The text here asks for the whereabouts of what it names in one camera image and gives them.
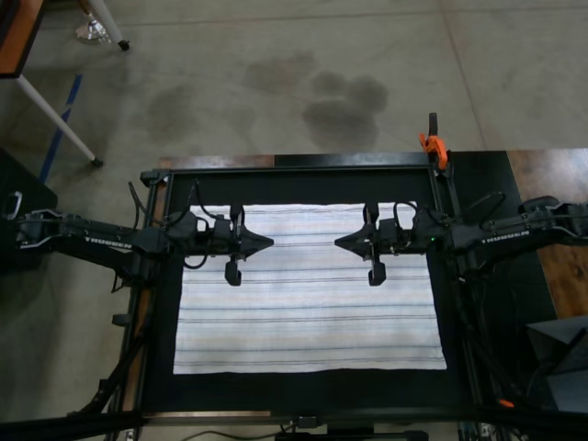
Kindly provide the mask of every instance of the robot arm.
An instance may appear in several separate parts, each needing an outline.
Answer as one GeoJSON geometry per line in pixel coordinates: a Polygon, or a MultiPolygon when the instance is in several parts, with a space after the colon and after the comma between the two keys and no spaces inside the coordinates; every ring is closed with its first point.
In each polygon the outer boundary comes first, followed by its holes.
{"type": "Polygon", "coordinates": [[[112,268],[123,285],[144,287],[156,279],[157,262],[173,253],[183,256],[227,255],[225,279],[241,285],[238,261],[274,244],[272,239],[248,231],[243,206],[232,205],[229,219],[218,217],[212,227],[191,211],[175,213],[160,226],[135,230],[87,220],[50,209],[32,211],[17,223],[17,247],[31,253],[58,252],[112,268]],[[204,221],[200,230],[198,223],[204,221]]]}
{"type": "Polygon", "coordinates": [[[418,209],[410,230],[394,219],[380,220],[378,204],[364,207],[364,227],[337,239],[335,245],[372,262],[372,286],[386,279],[382,254],[424,254],[439,246],[456,258],[458,276],[476,277],[509,257],[561,243],[588,245],[588,205],[560,203],[552,197],[531,199],[518,214],[497,220],[465,223],[430,209],[418,209]]]}

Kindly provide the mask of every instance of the wheel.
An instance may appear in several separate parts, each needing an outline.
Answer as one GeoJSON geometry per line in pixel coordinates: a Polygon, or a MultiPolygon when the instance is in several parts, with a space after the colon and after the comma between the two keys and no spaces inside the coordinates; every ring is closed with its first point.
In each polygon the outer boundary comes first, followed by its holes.
{"type": "Polygon", "coordinates": [[[119,47],[123,52],[126,52],[130,49],[130,43],[126,40],[119,41],[119,47]]]}
{"type": "Polygon", "coordinates": [[[100,161],[98,158],[94,158],[93,161],[90,161],[90,164],[94,167],[94,168],[100,168],[102,165],[104,165],[104,163],[102,161],[100,161]]]}

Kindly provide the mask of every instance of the black mat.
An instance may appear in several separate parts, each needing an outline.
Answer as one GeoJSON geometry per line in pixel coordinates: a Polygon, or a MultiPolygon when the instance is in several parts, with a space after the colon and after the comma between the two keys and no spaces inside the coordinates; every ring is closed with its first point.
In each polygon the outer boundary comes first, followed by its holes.
{"type": "MultiPolygon", "coordinates": [[[[295,157],[296,166],[313,161],[303,158],[295,157]]],[[[281,164],[287,166],[288,158],[281,164]]],[[[455,155],[455,164],[462,204],[501,189],[511,196],[502,210],[512,212],[518,205],[515,182],[503,153],[483,153],[482,157],[479,153],[459,153],[455,155]]],[[[192,174],[175,176],[170,211],[181,210],[194,177],[192,174]]],[[[433,206],[429,175],[423,170],[223,172],[203,173],[199,180],[204,202],[210,205],[414,200],[433,206]]],[[[445,371],[341,369],[305,374],[175,376],[172,372],[182,267],[179,259],[170,262],[157,290],[154,338],[149,345],[142,409],[146,412],[271,410],[275,414],[324,414],[326,410],[471,405],[455,301],[448,290],[443,262],[430,254],[428,263],[447,360],[445,371]]],[[[528,256],[526,265],[542,286],[536,297],[548,297],[537,257],[528,256]]],[[[546,301],[539,303],[545,306],[546,301]]],[[[549,315],[543,306],[539,315],[549,315]]]]}

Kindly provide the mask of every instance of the clamp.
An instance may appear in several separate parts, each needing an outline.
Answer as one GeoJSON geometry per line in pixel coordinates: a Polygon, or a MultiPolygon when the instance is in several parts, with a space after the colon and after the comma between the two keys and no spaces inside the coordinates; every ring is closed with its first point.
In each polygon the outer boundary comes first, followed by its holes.
{"type": "Polygon", "coordinates": [[[425,138],[424,133],[419,134],[419,141],[426,153],[435,156],[438,170],[444,172],[447,169],[448,157],[444,141],[437,136],[437,114],[429,113],[429,135],[425,138]]]}

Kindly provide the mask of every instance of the black robotic arm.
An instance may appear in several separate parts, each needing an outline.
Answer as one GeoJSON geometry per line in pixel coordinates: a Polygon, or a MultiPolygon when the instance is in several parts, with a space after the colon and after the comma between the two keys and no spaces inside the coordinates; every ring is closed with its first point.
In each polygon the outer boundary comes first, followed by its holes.
{"type": "Polygon", "coordinates": [[[506,258],[550,244],[588,245],[587,204],[536,198],[522,204],[514,216],[477,223],[407,204],[416,209],[410,230],[401,227],[398,217],[378,223],[378,204],[367,204],[363,228],[335,241],[335,245],[371,261],[368,281],[372,286],[386,279],[382,254],[424,254],[439,247],[455,257],[458,277],[472,279],[506,258]]]}

